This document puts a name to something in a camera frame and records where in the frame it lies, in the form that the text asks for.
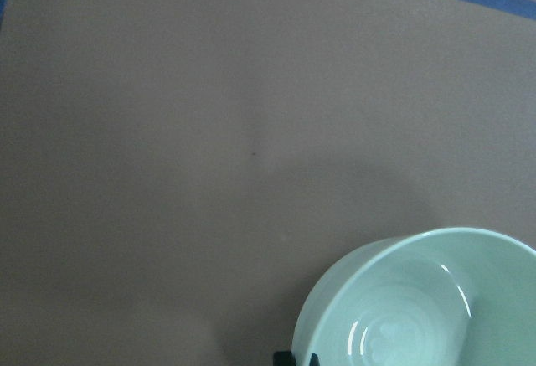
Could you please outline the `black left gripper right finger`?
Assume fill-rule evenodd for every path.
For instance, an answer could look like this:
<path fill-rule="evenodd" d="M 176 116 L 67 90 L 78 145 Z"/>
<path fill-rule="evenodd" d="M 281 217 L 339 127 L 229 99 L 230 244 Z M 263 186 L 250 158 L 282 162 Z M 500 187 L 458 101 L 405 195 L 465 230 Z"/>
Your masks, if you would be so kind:
<path fill-rule="evenodd" d="M 310 357 L 309 366 L 319 366 L 319 358 L 315 353 Z"/>

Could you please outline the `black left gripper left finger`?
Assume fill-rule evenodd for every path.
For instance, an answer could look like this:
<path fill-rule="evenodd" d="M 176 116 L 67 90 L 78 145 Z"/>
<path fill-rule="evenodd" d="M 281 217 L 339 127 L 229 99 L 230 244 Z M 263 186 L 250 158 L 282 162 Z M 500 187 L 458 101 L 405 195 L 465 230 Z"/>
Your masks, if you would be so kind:
<path fill-rule="evenodd" d="M 292 351 L 276 351 L 272 356 L 273 366 L 296 366 L 296 360 Z"/>

